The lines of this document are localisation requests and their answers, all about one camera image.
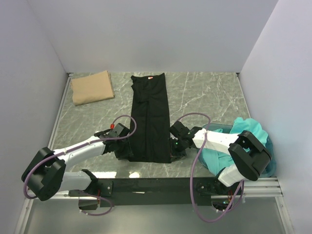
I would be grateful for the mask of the black t-shirt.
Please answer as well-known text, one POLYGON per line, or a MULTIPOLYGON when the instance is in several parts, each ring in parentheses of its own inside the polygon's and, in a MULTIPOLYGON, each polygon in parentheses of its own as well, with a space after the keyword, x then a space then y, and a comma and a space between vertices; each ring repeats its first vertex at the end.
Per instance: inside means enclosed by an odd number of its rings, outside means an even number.
POLYGON ((131 76, 131 117, 136 131, 129 137, 132 162, 171 163, 170 115, 165 74, 131 76))

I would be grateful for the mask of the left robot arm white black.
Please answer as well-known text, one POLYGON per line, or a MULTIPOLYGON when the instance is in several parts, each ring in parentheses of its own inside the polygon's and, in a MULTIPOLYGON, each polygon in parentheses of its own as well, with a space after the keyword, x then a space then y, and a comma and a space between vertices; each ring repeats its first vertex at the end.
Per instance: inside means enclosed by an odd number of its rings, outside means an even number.
POLYGON ((91 136, 69 147, 51 150, 41 148, 23 172, 23 194, 28 199, 46 201, 57 192, 81 190, 85 195, 94 195, 98 189, 97 178, 88 170, 67 172, 75 165, 113 152, 128 156, 131 152, 127 137, 91 136))

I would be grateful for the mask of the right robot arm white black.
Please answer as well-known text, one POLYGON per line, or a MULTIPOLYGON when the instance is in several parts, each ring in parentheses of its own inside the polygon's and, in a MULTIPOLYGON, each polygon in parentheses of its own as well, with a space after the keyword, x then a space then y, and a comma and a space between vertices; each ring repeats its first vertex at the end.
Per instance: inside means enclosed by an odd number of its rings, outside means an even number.
POLYGON ((231 156, 234 164, 224 167, 214 182, 214 190, 221 195, 226 194, 239 181, 257 181, 272 159, 267 148, 250 131, 227 134, 201 127, 188 129, 172 126, 170 133, 176 137, 174 153, 183 153, 187 148, 198 149, 193 165, 196 165, 204 149, 231 156))

